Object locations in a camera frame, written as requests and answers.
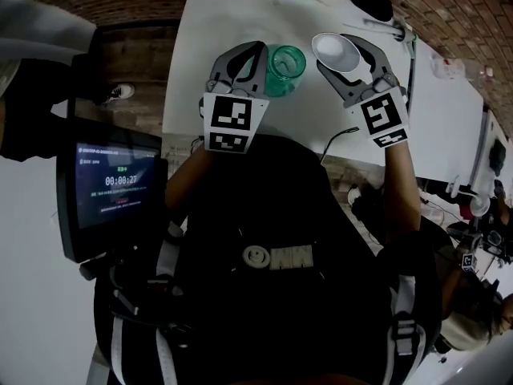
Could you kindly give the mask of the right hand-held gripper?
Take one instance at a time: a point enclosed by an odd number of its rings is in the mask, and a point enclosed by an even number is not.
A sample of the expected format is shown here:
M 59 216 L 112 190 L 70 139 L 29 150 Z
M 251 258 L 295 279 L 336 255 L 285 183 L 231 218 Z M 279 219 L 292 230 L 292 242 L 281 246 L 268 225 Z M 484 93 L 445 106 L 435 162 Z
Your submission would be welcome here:
M 408 140 L 409 121 L 406 103 L 385 52 L 371 42 L 352 34 L 342 34 L 370 65 L 373 84 L 361 79 L 349 81 L 320 60 L 317 69 L 344 100 L 350 119 L 369 141 L 388 148 Z

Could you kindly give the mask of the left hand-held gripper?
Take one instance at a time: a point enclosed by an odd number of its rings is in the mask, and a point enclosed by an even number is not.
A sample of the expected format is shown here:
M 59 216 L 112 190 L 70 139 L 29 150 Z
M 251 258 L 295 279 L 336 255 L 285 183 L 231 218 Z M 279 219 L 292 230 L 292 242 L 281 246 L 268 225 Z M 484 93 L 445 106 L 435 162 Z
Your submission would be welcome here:
M 223 53 L 212 67 L 200 100 L 204 146 L 212 152 L 245 154 L 269 106 L 263 97 L 268 48 L 252 41 Z

